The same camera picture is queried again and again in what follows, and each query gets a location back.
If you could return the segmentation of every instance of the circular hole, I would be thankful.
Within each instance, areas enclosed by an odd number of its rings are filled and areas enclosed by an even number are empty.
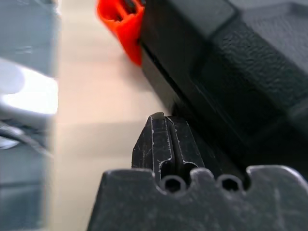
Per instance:
[[[179,176],[169,175],[162,179],[161,188],[169,193],[177,193],[186,189],[186,183]]]
[[[223,181],[222,181],[222,187],[223,187],[225,190],[233,191],[233,192],[239,190],[239,185],[237,184],[236,181],[234,181],[234,180],[232,180],[232,179],[223,180]]]

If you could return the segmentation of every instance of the red plastic clip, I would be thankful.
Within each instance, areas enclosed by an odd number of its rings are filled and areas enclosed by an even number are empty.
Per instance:
[[[144,0],[99,0],[100,20],[115,34],[130,59],[141,65],[139,45]]]

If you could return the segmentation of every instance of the orange plastic piece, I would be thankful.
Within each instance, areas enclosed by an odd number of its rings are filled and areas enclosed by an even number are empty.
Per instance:
[[[136,6],[135,13],[128,13],[124,0],[99,0],[97,13],[100,20],[121,42],[130,59],[141,65],[139,38],[144,6],[138,0],[131,1]]]

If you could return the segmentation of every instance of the beige floor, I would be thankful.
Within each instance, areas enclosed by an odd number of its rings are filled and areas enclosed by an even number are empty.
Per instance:
[[[129,168],[148,115],[166,110],[95,15],[96,0],[62,2],[54,123],[52,231],[85,231],[102,173]]]

